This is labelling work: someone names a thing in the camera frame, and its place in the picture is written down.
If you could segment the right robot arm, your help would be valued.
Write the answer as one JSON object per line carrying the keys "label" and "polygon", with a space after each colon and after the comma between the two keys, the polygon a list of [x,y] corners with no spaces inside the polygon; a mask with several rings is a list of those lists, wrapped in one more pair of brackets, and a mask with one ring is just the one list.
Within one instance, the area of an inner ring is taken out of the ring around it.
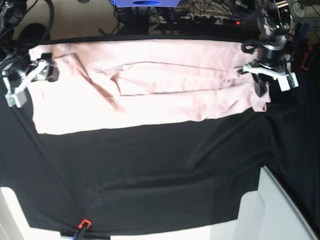
{"label": "right robot arm", "polygon": [[8,79],[17,86],[29,74],[32,65],[29,50],[33,49],[51,37],[55,20],[55,7],[51,0],[46,0],[48,6],[48,23],[30,36],[14,39],[16,28],[31,11],[26,0],[2,0],[0,2],[0,78]]}

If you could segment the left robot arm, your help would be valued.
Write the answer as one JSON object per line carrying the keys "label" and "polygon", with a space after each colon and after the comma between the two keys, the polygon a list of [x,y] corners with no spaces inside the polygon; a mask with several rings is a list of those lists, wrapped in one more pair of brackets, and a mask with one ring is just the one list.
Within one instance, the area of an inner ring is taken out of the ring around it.
{"label": "left robot arm", "polygon": [[292,17],[285,0],[256,0],[257,25],[260,39],[247,40],[241,45],[246,54],[257,52],[256,59],[245,64],[238,71],[240,75],[250,73],[258,97],[267,93],[267,80],[278,82],[282,92],[299,86],[296,74],[292,72],[293,55],[285,46],[291,34]]}

